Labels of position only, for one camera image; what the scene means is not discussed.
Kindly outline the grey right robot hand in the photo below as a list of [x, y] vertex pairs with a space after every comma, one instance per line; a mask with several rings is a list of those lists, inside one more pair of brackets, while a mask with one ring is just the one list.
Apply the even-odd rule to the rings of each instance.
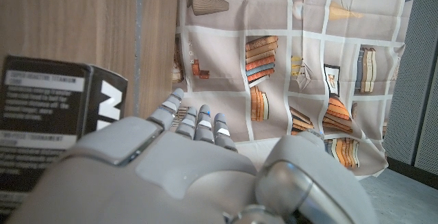
[[377, 223], [354, 174], [312, 129], [281, 137], [260, 169], [235, 148], [223, 114], [183, 91], [146, 119], [87, 134], [42, 175], [9, 223]]

